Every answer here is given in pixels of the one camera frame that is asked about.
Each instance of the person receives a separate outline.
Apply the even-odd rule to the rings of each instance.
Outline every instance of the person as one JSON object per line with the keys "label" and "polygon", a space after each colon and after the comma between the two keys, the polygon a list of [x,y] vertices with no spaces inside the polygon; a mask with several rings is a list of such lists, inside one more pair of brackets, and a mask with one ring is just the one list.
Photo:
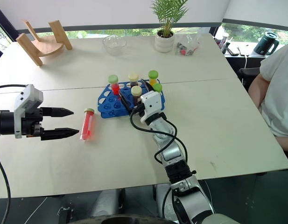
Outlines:
{"label": "person", "polygon": [[276,140],[288,152],[288,44],[261,61],[248,93]]}

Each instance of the white wall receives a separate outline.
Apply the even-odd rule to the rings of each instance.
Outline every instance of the white wall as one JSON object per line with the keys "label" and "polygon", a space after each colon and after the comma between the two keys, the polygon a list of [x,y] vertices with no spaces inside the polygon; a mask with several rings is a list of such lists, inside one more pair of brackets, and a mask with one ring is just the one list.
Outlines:
{"label": "white wall", "polygon": [[231,0],[224,18],[288,27],[288,0]]}
{"label": "white wall", "polygon": [[[189,0],[189,11],[180,22],[221,22],[230,0]],[[0,9],[15,29],[63,26],[158,23],[151,0],[0,0]]]}

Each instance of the black kettle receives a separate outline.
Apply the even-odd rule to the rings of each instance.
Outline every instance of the black kettle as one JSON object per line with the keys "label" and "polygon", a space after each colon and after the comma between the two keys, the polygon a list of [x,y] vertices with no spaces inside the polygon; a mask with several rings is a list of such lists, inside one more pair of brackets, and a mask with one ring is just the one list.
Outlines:
{"label": "black kettle", "polygon": [[[271,55],[272,53],[274,53],[274,51],[279,45],[279,41],[277,40],[277,38],[277,34],[273,32],[265,32],[262,39],[254,48],[254,51],[260,55]],[[274,48],[269,52],[268,50],[271,48],[272,45],[274,45]]]}

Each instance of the gray floor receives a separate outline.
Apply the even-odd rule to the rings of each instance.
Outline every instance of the gray floor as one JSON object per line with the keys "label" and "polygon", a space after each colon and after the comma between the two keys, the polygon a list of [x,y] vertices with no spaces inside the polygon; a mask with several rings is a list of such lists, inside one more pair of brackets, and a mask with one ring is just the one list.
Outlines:
{"label": "gray floor", "polygon": [[[217,213],[242,224],[288,224],[288,170],[263,176],[245,175],[207,180]],[[205,192],[206,185],[201,182]],[[75,220],[87,218],[99,192],[49,197],[30,219],[31,224],[57,224],[61,206],[74,208]],[[7,224],[24,223],[44,197],[12,199]],[[0,199],[0,221],[6,200]],[[126,213],[156,215],[152,186],[126,189]]]}

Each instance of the yellow cap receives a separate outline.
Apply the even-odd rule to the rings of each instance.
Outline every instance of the yellow cap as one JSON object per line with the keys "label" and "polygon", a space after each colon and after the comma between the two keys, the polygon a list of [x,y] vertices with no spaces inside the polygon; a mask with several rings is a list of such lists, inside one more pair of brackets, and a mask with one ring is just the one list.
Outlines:
{"label": "yellow cap", "polygon": [[84,110],[84,112],[86,112],[86,111],[91,111],[91,112],[95,113],[92,108],[86,108],[86,109]]}
{"label": "yellow cap", "polygon": [[142,88],[138,85],[136,86],[133,86],[131,88],[131,94],[134,96],[134,97],[138,97],[140,95],[142,95]]}
{"label": "yellow cap", "polygon": [[133,72],[128,75],[128,78],[130,82],[137,82],[139,80],[139,75]]}

